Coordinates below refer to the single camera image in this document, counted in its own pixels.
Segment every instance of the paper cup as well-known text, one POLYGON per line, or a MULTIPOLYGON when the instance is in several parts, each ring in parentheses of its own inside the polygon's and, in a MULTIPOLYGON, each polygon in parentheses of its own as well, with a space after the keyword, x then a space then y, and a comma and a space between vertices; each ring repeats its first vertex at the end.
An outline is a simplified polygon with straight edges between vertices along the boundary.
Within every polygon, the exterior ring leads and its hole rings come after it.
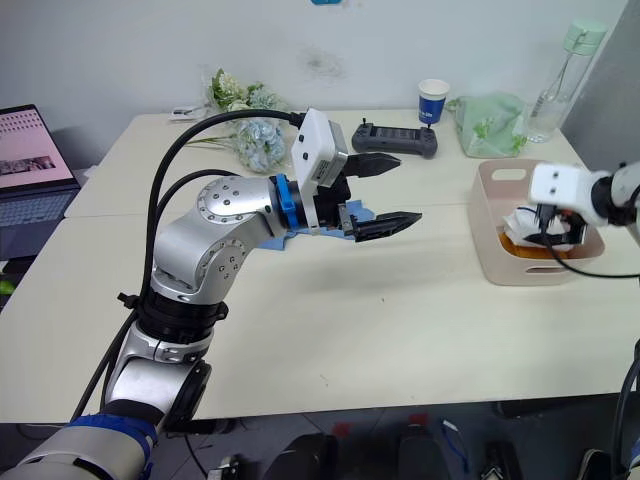
POLYGON ((449 84, 442 80, 430 78, 418 84, 420 90, 420 121, 427 124, 438 123, 442 108, 449 93, 449 84))

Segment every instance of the laptop keyboard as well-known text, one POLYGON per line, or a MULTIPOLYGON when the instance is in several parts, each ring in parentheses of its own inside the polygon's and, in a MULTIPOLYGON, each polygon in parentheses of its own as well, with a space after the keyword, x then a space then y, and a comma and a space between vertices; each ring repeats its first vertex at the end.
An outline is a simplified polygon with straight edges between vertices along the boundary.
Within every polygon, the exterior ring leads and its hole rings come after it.
POLYGON ((73 193, 0 203, 0 227, 57 220, 73 193))

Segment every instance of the bottle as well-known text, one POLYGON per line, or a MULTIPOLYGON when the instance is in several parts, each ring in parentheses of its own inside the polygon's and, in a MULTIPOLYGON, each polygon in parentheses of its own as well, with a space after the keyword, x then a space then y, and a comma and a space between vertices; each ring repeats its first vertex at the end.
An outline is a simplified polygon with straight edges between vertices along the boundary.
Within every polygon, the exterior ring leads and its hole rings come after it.
POLYGON ((542 90, 529 115, 527 127, 531 142, 542 143, 551 138, 606 33, 607 26, 600 22, 571 22, 559 71, 555 71, 549 86, 542 90))

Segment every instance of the green plastic bag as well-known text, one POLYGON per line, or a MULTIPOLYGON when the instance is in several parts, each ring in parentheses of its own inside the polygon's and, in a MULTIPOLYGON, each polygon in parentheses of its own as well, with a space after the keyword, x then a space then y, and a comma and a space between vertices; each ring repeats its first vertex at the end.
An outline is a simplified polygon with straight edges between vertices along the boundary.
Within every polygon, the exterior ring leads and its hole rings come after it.
POLYGON ((515 95, 458 97, 446 108, 454 114, 460 144, 470 157, 515 157, 527 143, 525 104, 515 95))

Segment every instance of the laptop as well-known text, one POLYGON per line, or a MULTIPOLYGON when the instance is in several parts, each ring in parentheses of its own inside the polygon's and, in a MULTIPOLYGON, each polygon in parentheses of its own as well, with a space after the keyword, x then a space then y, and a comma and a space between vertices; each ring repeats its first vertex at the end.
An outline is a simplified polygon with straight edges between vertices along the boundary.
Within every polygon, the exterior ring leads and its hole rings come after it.
POLYGON ((0 260, 36 255, 79 190, 35 105, 0 109, 0 260))

